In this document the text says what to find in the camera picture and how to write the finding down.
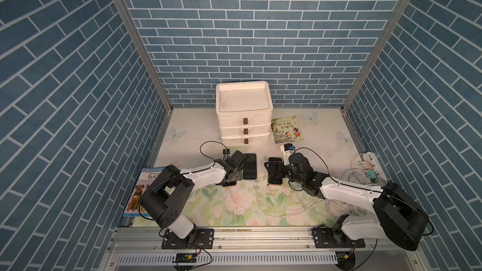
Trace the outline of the phone with green case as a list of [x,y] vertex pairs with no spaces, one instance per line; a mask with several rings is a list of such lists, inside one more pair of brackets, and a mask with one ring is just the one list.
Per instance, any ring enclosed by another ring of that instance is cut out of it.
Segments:
[[244,164],[243,179],[255,180],[257,179],[257,156],[256,154],[247,153],[247,160]]

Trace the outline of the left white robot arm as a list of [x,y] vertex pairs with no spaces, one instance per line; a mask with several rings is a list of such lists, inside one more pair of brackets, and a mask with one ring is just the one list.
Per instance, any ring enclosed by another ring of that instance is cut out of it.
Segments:
[[225,159],[194,169],[165,167],[142,194],[139,207],[160,228],[166,228],[183,240],[192,240],[195,224],[183,213],[191,194],[209,185],[226,185],[243,180],[248,156],[236,151]]

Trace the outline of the phone with orange case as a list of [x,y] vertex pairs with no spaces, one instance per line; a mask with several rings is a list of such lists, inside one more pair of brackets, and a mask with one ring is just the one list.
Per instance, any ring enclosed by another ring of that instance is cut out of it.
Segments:
[[223,183],[221,183],[221,186],[223,186],[223,187],[230,187],[230,186],[235,186],[236,184],[237,184],[236,181],[223,182]]

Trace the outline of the phone with red case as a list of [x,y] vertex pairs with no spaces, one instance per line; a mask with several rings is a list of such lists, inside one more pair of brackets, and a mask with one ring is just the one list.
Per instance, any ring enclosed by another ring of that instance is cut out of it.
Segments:
[[268,184],[282,185],[284,175],[282,171],[284,169],[284,162],[281,158],[269,158],[268,162],[264,163],[264,166],[268,172]]

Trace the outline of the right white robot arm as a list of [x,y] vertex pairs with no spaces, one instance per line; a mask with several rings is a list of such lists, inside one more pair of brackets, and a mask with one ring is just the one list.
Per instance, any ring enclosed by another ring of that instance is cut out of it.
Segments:
[[287,179],[301,190],[322,200],[340,201],[367,212],[362,217],[340,217],[331,230],[350,240],[365,238],[390,240],[396,246],[415,251],[430,225],[428,214],[398,184],[367,186],[316,172],[301,153],[284,152],[284,158],[269,158],[264,164],[268,182]]

